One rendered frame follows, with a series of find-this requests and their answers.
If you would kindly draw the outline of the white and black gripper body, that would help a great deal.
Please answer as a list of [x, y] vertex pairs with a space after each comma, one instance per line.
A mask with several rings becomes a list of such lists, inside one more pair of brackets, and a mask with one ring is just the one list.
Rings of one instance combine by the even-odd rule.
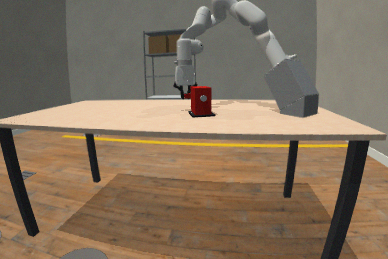
[[176, 85], [194, 85], [196, 83], [195, 70], [192, 65], [177, 65], [175, 73]]

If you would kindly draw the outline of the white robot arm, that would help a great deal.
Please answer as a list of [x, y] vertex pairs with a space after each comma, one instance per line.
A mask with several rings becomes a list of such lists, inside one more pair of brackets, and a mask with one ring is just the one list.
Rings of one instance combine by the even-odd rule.
[[[235, 6], [236, 5], [236, 6]], [[265, 13], [249, 1], [212, 0], [213, 15], [207, 7], [200, 7], [190, 26], [177, 41], [177, 65], [192, 65], [192, 54], [203, 51], [203, 44], [192, 40], [216, 24], [226, 19], [226, 9], [241, 24], [251, 28], [252, 35], [259, 44], [271, 68], [284, 59], [294, 59], [285, 55], [273, 33], [269, 30]], [[246, 20], [244, 20], [244, 19]]]

